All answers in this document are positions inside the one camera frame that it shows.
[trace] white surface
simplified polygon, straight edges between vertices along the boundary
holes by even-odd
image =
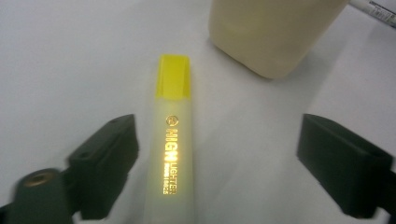
[[[107,220],[141,223],[162,53],[191,58],[196,223],[384,223],[344,216],[295,157],[301,116],[396,155],[396,32],[347,7],[289,77],[268,80],[208,40],[209,0],[2,1],[0,204],[16,181],[134,113],[140,158]]]

